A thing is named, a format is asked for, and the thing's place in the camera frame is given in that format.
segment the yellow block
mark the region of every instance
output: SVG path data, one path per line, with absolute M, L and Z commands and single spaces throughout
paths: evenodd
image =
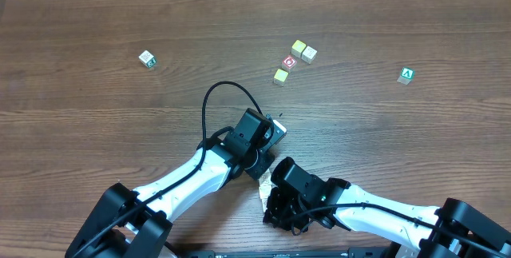
M 277 85 L 284 86 L 284 82 L 286 82 L 286 78 L 289 73 L 283 71 L 282 69 L 277 70 L 275 76 L 273 77 L 273 82 Z
M 300 58 L 302 56 L 303 50 L 305 50 L 305 43 L 297 40 L 295 44 L 291 47 L 291 54 L 296 56 L 297 58 Z

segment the green block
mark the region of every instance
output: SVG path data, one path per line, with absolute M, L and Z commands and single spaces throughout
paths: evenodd
M 404 77 L 406 79 L 414 79 L 414 74 L 415 74 L 415 70 L 413 69 L 408 69 L 406 67 L 403 67 L 402 70 L 401 70 L 401 77 Z
M 156 64 L 156 59 L 155 59 L 155 58 L 153 58 L 153 59 L 151 59 L 150 61 L 148 61 L 145 65 L 147 66 L 147 68 L 151 68 L 151 67 L 153 67 L 155 64 Z

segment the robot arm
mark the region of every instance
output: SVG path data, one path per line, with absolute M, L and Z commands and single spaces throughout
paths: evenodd
M 511 233 L 459 200 L 449 198 L 442 208 L 399 203 L 342 179 L 325 182 L 301 169 L 290 157 L 275 167 L 271 182 L 276 187 L 268 197 L 263 221 L 293 234 L 295 228 L 300 234 L 306 232 L 312 222 L 326 228 L 370 232 L 397 245 L 386 258 L 511 254 Z
M 153 183 L 128 190 L 117 183 L 97 202 L 93 211 L 69 246 L 66 258 L 156 258 L 172 227 L 172 222 L 201 197 L 215 192 L 245 171 L 257 180 L 274 161 L 268 150 L 284 138 L 287 130 L 270 117 L 247 109 L 235 128 L 226 128 L 201 143 L 188 162 Z M 186 181 L 165 192 L 187 176 L 200 163 L 202 166 Z M 128 242 L 117 230 L 109 229 L 113 221 L 133 213 L 117 226 L 133 231 L 136 236 Z M 108 231 L 95 240 L 94 237 Z

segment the small cube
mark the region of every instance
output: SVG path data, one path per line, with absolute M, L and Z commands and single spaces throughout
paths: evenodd
M 305 43 L 297 40 L 295 44 L 291 47 L 291 54 L 296 56 L 297 58 L 300 58 L 302 56 L 303 50 L 305 50 Z
M 284 86 L 287 75 L 289 75 L 289 73 L 279 69 L 277 70 L 277 73 L 275 73 L 275 76 L 273 77 L 273 82 L 277 85 Z
M 147 68 L 151 68 L 156 64 L 156 58 L 147 50 L 144 51 L 138 58 L 142 63 L 144 63 L 145 66 L 147 66 Z
M 287 55 L 282 61 L 282 69 L 290 73 L 295 68 L 296 63 L 296 60 L 291 55 Z
M 308 64 L 311 64 L 314 58 L 316 58 L 317 50 L 308 46 L 302 53 L 302 60 Z
M 398 82 L 408 85 L 410 82 L 412 82 L 412 79 L 414 79 L 415 71 L 413 69 L 409 69 L 406 67 L 403 67 L 401 70 L 401 75 L 399 75 Z

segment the white block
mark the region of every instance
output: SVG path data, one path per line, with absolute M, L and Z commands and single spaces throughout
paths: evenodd
M 312 47 L 308 46 L 303 52 L 302 52 L 302 60 L 308 64 L 311 64 L 314 58 L 316 58 L 316 54 L 318 53 L 317 50 L 313 49 Z
M 138 58 L 142 63 L 144 63 L 145 66 L 147 66 L 147 68 L 151 68 L 156 64 L 156 58 L 147 50 L 144 51 Z

